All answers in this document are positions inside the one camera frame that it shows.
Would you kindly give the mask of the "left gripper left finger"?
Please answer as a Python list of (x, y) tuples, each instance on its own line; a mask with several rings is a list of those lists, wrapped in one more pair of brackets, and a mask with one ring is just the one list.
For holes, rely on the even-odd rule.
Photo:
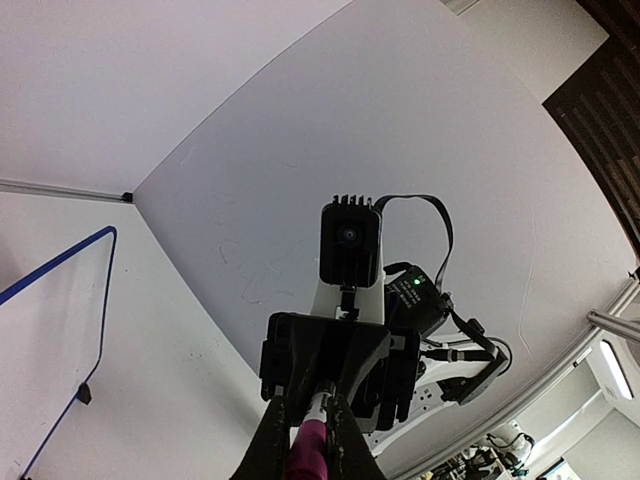
[(249, 446), (230, 479), (284, 479), (293, 443), (291, 431), (298, 428), (299, 424), (293, 420), (286, 398), (281, 395), (274, 396), (269, 401)]

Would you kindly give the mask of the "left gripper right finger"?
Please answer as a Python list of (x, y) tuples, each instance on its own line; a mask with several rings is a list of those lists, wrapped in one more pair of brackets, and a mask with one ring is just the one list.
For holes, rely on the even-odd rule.
[(337, 394), (328, 404), (327, 466), (331, 480), (383, 479), (346, 398)]

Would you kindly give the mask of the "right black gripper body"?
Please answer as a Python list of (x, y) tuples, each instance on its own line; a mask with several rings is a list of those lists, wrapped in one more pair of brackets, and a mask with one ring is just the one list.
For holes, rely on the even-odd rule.
[(277, 312), (262, 344), (261, 397), (283, 396), (299, 426), (316, 389), (331, 384), (363, 433), (388, 431), (408, 419), (420, 345), (412, 329)]

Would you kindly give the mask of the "magenta marker cap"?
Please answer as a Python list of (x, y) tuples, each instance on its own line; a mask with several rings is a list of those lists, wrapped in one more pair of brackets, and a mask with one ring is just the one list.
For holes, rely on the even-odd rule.
[(327, 428), (320, 420), (301, 424), (287, 457), (286, 480), (327, 480)]

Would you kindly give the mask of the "white marker pen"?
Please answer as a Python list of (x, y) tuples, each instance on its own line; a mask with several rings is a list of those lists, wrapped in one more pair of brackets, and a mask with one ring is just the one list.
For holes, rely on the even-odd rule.
[(317, 385), (291, 445), (285, 479), (329, 478), (329, 433), (335, 394), (333, 382), (324, 380)]

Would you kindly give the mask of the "blue framed small whiteboard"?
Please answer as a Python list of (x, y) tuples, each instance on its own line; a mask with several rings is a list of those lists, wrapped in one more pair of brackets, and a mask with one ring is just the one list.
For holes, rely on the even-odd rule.
[(26, 479), (103, 354), (118, 232), (106, 226), (1, 293), (1, 476)]

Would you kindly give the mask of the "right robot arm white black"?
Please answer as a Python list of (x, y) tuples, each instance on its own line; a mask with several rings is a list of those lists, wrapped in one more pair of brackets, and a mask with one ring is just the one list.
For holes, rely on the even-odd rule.
[(312, 311), (268, 323), (259, 377), (265, 401), (283, 396), (293, 425), (315, 387), (343, 394), (374, 449), (424, 418), (481, 395), (510, 359), (420, 267), (323, 264)]

